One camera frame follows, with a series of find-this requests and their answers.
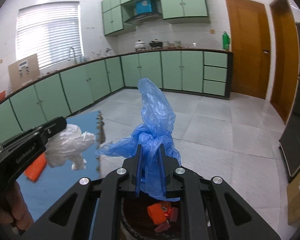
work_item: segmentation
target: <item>brown door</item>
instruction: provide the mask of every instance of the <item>brown door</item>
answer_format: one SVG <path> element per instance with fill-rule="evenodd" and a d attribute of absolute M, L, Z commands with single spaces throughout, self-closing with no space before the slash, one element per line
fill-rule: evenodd
<path fill-rule="evenodd" d="M 266 98 L 270 72 L 270 33 L 264 4 L 226 0 L 234 53 L 231 90 Z"/>
<path fill-rule="evenodd" d="M 298 80 L 299 47 L 296 24 L 287 0 L 271 5 L 276 43 L 276 67 L 271 104 L 284 122 L 292 107 Z"/>

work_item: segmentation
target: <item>white pot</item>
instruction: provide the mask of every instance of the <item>white pot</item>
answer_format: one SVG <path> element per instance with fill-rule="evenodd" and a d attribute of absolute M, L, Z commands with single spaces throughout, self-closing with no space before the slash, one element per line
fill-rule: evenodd
<path fill-rule="evenodd" d="M 134 44 L 135 49 L 144 49 L 145 47 L 146 47 L 146 43 L 140 40 Z"/>

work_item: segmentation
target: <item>window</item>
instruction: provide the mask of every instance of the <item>window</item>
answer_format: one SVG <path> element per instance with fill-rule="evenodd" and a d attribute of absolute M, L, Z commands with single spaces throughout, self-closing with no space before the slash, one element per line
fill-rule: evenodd
<path fill-rule="evenodd" d="M 70 47 L 76 57 L 83 55 L 78 2 L 47 3 L 19 10 L 17 60 L 37 54 L 39 68 L 44 68 L 67 60 Z"/>

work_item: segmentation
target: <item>blue foam mat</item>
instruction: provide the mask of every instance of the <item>blue foam mat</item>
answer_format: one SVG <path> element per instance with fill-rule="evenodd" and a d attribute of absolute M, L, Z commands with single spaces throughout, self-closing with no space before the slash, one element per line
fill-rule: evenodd
<path fill-rule="evenodd" d="M 96 134 L 98 113 L 97 111 L 68 118 L 67 123 L 78 125 L 82 132 L 88 131 Z M 23 174 L 17 179 L 34 221 L 42 216 L 80 178 L 99 179 L 99 172 L 96 171 L 98 160 L 95 151 L 96 145 L 93 144 L 82 153 L 83 158 L 87 161 L 85 170 L 72 171 L 72 162 L 67 160 L 66 164 L 61 167 L 50 168 L 47 165 L 36 183 L 29 181 Z"/>

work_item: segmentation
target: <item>green bottle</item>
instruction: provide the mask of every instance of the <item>green bottle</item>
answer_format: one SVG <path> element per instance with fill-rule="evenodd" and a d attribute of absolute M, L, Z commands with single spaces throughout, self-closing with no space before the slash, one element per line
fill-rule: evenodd
<path fill-rule="evenodd" d="M 223 49 L 229 50 L 230 38 L 227 32 L 224 32 L 222 35 Z"/>

